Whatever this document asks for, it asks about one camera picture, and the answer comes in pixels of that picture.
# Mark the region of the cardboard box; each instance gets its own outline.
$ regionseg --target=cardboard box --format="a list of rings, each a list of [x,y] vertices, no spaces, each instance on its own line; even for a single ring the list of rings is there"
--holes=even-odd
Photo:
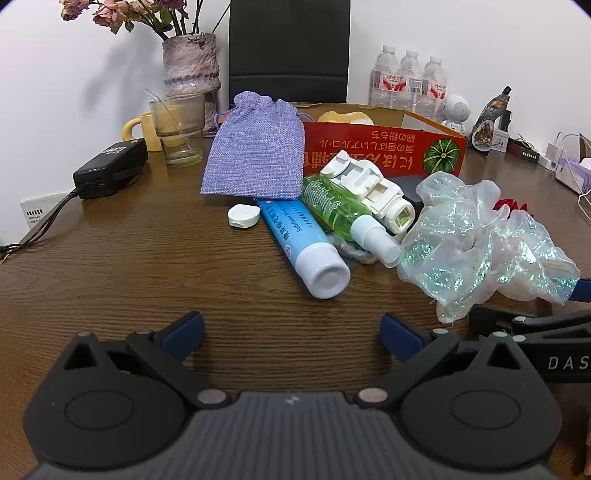
[[[323,113],[363,112],[372,125],[304,122],[304,175],[318,173],[340,150],[373,161],[384,177],[420,175],[443,170],[457,176],[467,139],[416,113],[349,103],[295,103],[317,120]]]
[[[528,160],[533,163],[538,163],[538,160],[540,159],[539,152],[524,147],[519,140],[513,140],[512,138],[509,139],[509,143],[507,144],[507,152],[517,158]]]

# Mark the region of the tissue box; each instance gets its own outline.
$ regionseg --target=tissue box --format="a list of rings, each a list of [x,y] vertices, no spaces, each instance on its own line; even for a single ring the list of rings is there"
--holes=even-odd
[[[554,178],[577,194],[591,190],[591,159],[577,162],[561,158],[556,167]]]

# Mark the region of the iridescent plastic bag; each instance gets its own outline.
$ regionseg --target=iridescent plastic bag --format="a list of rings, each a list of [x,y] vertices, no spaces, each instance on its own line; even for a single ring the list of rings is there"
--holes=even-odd
[[[564,303],[580,271],[527,212],[493,206],[490,180],[467,186],[437,172],[417,186],[425,208],[402,241],[398,276],[437,300],[443,323],[465,317],[496,291],[516,300]]]

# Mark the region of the vase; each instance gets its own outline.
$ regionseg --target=vase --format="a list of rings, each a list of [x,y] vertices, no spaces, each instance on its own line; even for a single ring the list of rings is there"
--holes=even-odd
[[[162,42],[166,96],[205,93],[205,131],[215,130],[215,92],[222,86],[212,33],[178,35]]]

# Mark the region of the plastic water bottle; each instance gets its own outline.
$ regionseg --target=plastic water bottle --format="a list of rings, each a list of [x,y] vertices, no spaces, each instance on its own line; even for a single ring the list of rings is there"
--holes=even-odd
[[[382,53],[375,61],[372,74],[372,90],[369,104],[372,106],[385,106],[392,108],[392,93],[398,83],[396,74],[400,64],[394,54],[396,47],[382,46]]]
[[[423,72],[423,84],[417,103],[417,113],[440,122],[443,119],[443,99],[446,89],[447,73],[441,66],[441,58],[432,56]]]
[[[407,50],[400,68],[398,69],[398,83],[395,87],[393,106],[400,110],[414,112],[423,85],[423,69],[418,62],[418,52]]]

